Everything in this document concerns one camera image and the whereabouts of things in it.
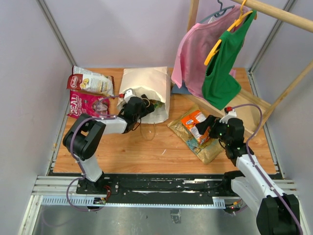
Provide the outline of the orange Fox's candy packet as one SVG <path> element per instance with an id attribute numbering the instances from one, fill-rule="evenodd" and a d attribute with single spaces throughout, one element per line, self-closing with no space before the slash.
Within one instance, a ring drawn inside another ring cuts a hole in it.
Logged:
<path id="1" fill-rule="evenodd" d="M 197 124 L 206 120 L 205 115 L 200 110 L 192 111 L 190 114 L 185 115 L 180 121 L 183 126 L 192 134 L 198 144 L 204 144 L 209 140 L 208 131 L 200 134 Z"/>

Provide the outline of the green snack packet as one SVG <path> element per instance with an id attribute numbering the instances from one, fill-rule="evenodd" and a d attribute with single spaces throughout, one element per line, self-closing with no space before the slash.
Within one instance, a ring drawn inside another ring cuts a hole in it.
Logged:
<path id="1" fill-rule="evenodd" d="M 151 100 L 151 103 L 153 104 L 155 110 L 161 108 L 164 104 L 160 100 Z"/>

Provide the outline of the tan salt vinegar chips bag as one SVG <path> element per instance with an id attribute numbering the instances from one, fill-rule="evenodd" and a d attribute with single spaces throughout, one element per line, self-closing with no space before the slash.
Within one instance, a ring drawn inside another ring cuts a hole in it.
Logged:
<path id="1" fill-rule="evenodd" d="M 211 139 L 204 144 L 198 144 L 196 139 L 192 134 L 183 126 L 181 119 L 190 114 L 192 111 L 200 110 L 198 105 L 193 105 L 191 109 L 181 115 L 179 118 L 167 124 L 167 126 L 179 137 L 181 138 L 188 148 L 204 163 L 208 164 L 213 161 L 221 152 L 222 147 L 220 146 L 217 139 Z"/>

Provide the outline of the brown paper bag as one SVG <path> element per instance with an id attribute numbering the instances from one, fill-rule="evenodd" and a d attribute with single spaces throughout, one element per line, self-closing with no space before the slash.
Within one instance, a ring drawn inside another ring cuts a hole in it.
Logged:
<path id="1" fill-rule="evenodd" d="M 167 67 L 124 69 L 119 93 L 133 89 L 138 97 L 146 95 L 150 100 L 160 100 L 163 106 L 141 119 L 142 124 L 163 123 L 169 118 L 171 78 Z"/>

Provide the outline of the magenta crisps bag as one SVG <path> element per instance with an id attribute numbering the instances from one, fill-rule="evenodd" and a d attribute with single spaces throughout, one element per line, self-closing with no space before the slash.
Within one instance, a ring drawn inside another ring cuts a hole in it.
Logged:
<path id="1" fill-rule="evenodd" d="M 98 95 L 70 91 L 68 116 L 77 119 L 81 114 L 92 117 L 108 115 L 110 101 Z"/>

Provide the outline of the red white chips bag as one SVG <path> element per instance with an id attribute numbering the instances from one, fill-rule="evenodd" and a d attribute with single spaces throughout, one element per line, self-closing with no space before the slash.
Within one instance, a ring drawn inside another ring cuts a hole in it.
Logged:
<path id="1" fill-rule="evenodd" d="M 67 89 L 103 96 L 113 96 L 114 78 L 78 66 L 73 66 L 72 74 L 67 80 Z"/>

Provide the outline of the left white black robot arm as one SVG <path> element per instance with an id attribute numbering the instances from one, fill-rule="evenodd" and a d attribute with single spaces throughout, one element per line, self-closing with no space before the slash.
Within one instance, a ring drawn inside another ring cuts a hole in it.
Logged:
<path id="1" fill-rule="evenodd" d="M 103 193 L 109 189 L 105 174 L 96 159 L 96 151 L 103 135 L 126 134 L 136 129 L 143 117 L 155 110 L 152 100 L 146 95 L 132 96 L 124 104 L 117 115 L 92 117 L 81 114 L 63 139 L 63 145 L 77 161 L 82 177 L 78 179 L 80 186 L 87 192 Z"/>

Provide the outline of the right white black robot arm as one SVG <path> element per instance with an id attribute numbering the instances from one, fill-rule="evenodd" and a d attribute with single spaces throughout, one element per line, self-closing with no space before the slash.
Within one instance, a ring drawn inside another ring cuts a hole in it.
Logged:
<path id="1" fill-rule="evenodd" d="M 228 196 L 237 194 L 256 216 L 262 235 L 301 235 L 299 201 L 286 194 L 264 171 L 244 138 L 243 121 L 226 115 L 210 115 L 195 125 L 200 134 L 224 144 L 227 157 L 238 168 L 237 177 L 222 182 L 222 191 Z"/>

